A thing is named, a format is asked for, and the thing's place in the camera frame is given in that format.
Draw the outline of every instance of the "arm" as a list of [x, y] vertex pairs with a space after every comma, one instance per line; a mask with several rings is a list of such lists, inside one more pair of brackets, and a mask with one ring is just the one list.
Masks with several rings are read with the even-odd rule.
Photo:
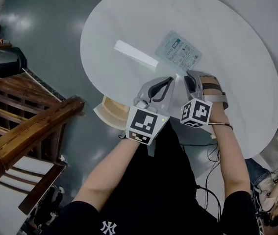
[[140, 143], [124, 139], [94, 168], [73, 201], [102, 209], [126, 171]]
[[[212, 77], [202, 77], [202, 82], [216, 83]], [[204, 90], [204, 94], [221, 94], [219, 90]], [[210, 116], [211, 122], [229, 123], [223, 103], [214, 102]], [[236, 191], [250, 193], [250, 178], [245, 160], [233, 130], [229, 126], [213, 126], [218, 142], [221, 159], [221, 171], [225, 183], [225, 198]]]

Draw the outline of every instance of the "gray floor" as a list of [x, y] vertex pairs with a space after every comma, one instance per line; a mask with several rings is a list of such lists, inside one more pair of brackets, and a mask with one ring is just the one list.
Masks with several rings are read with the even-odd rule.
[[[81, 96], [86, 100], [83, 117], [67, 125], [61, 153], [68, 167], [57, 180], [65, 188], [63, 204], [76, 195], [91, 170], [118, 143], [120, 131], [104, 124], [93, 112], [102, 94], [86, 76], [80, 59], [80, 37], [84, 23], [100, 0], [6, 0], [0, 11], [1, 36], [25, 54], [28, 68], [64, 97]], [[180, 142], [214, 143], [203, 130], [171, 123]], [[207, 170], [207, 149], [186, 148], [196, 177]]]

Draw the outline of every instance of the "hand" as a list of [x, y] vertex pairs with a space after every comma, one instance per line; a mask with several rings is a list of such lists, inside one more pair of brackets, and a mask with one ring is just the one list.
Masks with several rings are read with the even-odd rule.
[[[202, 76], [202, 83], [218, 84], [217, 80], [213, 77]], [[206, 89], [203, 91], [204, 95], [221, 95], [222, 92], [216, 89]], [[229, 123], [228, 117], [224, 112], [223, 102], [213, 102], [211, 110], [210, 121], [215, 123]]]

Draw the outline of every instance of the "white round table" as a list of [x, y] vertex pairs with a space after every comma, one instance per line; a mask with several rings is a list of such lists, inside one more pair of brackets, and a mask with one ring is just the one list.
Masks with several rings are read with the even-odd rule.
[[[81, 36], [87, 76], [101, 93], [128, 106], [144, 83], [173, 76], [176, 83], [169, 113], [180, 118], [181, 106], [188, 101], [183, 77], [155, 55], [171, 30], [202, 53], [195, 70], [219, 79], [229, 102], [226, 114], [244, 157], [260, 153], [278, 127], [278, 76], [258, 35], [218, 0], [101, 1]], [[145, 65], [116, 50], [118, 40], [159, 63]]]

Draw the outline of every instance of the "wrist strap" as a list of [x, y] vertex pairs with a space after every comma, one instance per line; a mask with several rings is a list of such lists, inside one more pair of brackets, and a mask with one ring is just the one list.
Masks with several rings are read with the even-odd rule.
[[233, 130], [233, 127], [228, 124], [228, 123], [208, 123], [209, 125], [224, 125], [224, 126], [229, 126], [232, 130]]

